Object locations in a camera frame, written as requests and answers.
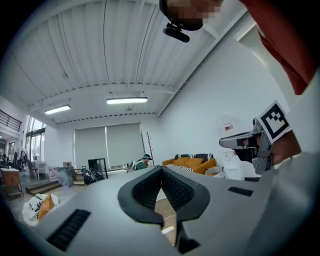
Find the black camera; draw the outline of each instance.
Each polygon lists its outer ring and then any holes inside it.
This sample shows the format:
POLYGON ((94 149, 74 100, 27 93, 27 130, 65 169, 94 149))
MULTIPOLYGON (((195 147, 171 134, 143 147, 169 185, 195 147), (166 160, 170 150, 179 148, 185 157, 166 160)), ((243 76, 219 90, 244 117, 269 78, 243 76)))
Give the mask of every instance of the black camera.
POLYGON ((182 33, 182 29, 178 26, 173 25, 172 23, 168 23, 166 25, 166 28, 163 29, 163 33, 184 43, 188 43, 190 41, 190 37, 182 33))

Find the orange cushion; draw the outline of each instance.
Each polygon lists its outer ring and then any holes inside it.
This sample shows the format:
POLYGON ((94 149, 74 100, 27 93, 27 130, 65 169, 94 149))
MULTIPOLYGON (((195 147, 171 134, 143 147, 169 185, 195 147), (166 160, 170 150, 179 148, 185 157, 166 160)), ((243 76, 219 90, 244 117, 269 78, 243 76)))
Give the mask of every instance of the orange cushion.
POLYGON ((201 165, 204 162, 203 158, 190 158, 185 164, 184 166, 186 167, 197 167, 199 165, 201 165))
POLYGON ((49 194, 40 206, 38 220, 41 220, 53 207, 54 202, 52 201, 51 194, 49 194))
POLYGON ((173 164, 175 166, 184 166, 189 159, 189 157, 179 157, 177 160, 173 161, 173 164))

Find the railing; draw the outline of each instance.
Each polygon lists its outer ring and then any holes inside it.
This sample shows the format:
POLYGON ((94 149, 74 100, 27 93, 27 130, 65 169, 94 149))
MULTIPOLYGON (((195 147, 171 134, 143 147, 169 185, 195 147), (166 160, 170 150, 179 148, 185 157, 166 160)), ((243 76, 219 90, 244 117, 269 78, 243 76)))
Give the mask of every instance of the railing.
POLYGON ((5 125, 13 130, 20 131, 21 121, 13 118, 7 113, 0 110, 0 124, 5 125))

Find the floor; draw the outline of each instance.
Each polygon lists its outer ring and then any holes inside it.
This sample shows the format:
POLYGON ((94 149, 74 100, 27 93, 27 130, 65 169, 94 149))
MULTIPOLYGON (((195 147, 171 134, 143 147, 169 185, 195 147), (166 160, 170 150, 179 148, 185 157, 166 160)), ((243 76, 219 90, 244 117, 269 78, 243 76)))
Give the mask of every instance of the floor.
MULTIPOLYGON (((19 172, 20 175, 20 181, 21 181, 21 186, 22 186, 22 191, 24 194, 24 197, 20 196, 20 197, 15 197, 15 198, 7 198, 6 202, 8 204, 8 206, 11 209, 11 212, 14 216, 14 218, 17 221, 20 222, 24 222, 23 217, 22 217, 22 209, 23 206, 26 202, 28 202, 33 196, 28 194, 26 192, 26 187, 28 186, 36 186, 36 185, 41 185, 41 184, 45 184, 48 182, 48 180, 40 180, 40 181, 34 181, 31 180, 31 178, 29 176, 26 175, 26 173, 23 172, 19 172)), ((58 187, 54 190, 51 190, 47 193, 51 193, 54 194, 55 196, 57 196, 60 200, 60 202, 64 202, 69 200, 70 198, 72 198, 74 195, 76 195, 79 191, 83 190, 85 188, 85 186, 81 185, 81 186, 71 186, 71 187, 58 187)))
POLYGON ((163 216, 164 227, 162 233, 174 245, 177 234, 177 215, 167 198, 158 200, 155 204, 154 211, 163 216))
MULTIPOLYGON (((24 197, 18 197, 15 199, 8 199, 7 204, 11 209, 11 212, 14 218, 19 222, 24 222, 22 217, 22 209, 24 203, 28 202, 33 196, 26 193, 27 186, 40 185, 48 182, 47 180, 41 181, 32 181, 27 175, 20 172, 20 180, 22 185, 22 190, 24 193, 24 197)), ((110 179, 116 179, 118 175, 109 175, 110 179)), ((71 187, 59 187, 54 190, 51 190, 50 193, 57 196, 60 202, 65 202, 79 193, 81 190, 86 187, 83 185, 74 185, 71 187)), ((170 205, 167 198, 164 198, 165 194, 161 191, 158 196, 158 200, 155 204, 155 212, 159 213, 163 216, 164 219, 164 227, 162 229, 162 233, 166 236, 168 241, 174 245, 176 241, 176 212, 170 205)))

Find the white ceiling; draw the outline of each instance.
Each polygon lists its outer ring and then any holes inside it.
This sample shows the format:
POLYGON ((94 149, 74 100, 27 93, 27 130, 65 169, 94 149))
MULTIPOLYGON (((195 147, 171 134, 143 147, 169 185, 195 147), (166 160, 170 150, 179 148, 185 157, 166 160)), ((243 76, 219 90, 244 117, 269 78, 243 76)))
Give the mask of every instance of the white ceiling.
POLYGON ((189 43, 163 34, 157 0, 65 0, 41 6, 21 28, 1 66, 0 93, 50 124, 158 114, 226 32, 246 12, 224 0, 221 14, 187 32, 189 43), (146 104, 106 99, 148 97, 146 104), (44 111, 68 104, 71 110, 44 111))

